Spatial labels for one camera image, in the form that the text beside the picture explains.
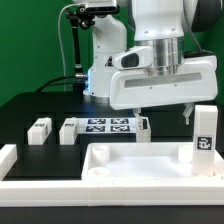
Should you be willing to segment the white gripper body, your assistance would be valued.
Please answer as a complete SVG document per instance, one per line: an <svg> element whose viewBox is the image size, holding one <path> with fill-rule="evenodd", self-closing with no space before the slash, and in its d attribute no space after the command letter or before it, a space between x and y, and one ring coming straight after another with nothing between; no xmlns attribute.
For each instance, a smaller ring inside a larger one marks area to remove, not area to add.
<svg viewBox="0 0 224 224"><path fill-rule="evenodd" d="M135 46L117 54L113 65L109 98L115 110L207 101L218 93L217 57L210 52L177 59Z"/></svg>

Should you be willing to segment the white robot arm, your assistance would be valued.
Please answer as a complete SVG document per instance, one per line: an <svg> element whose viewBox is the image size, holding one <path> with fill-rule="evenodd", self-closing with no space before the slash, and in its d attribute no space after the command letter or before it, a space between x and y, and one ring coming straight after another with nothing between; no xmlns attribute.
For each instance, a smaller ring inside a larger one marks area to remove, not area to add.
<svg viewBox="0 0 224 224"><path fill-rule="evenodd" d="M106 102L115 110L131 109L141 129L146 107L194 104L216 97L217 58L199 50L186 56L184 34L198 30L203 6L217 15L221 0L128 0L135 29L134 46L126 47L126 28L113 15L120 0L73 0L80 26L93 29L94 62L88 70L86 97Z"/></svg>

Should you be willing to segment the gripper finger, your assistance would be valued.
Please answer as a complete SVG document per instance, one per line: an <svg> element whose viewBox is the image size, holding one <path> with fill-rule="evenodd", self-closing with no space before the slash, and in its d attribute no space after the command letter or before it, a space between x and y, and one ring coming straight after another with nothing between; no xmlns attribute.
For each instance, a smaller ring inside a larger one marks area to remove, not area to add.
<svg viewBox="0 0 224 224"><path fill-rule="evenodd" d="M186 103L185 109L183 111L183 116L185 117L185 124L188 125L190 123L190 116L194 110L194 104L193 103Z"/></svg>
<svg viewBox="0 0 224 224"><path fill-rule="evenodd" d="M134 109L133 110L133 114L135 116L135 119L136 119L136 122L137 122L138 127L141 130L146 130L148 128L147 119L144 118L144 117L142 117L140 115L140 113L141 113L141 109L140 108L137 108L137 109Z"/></svg>

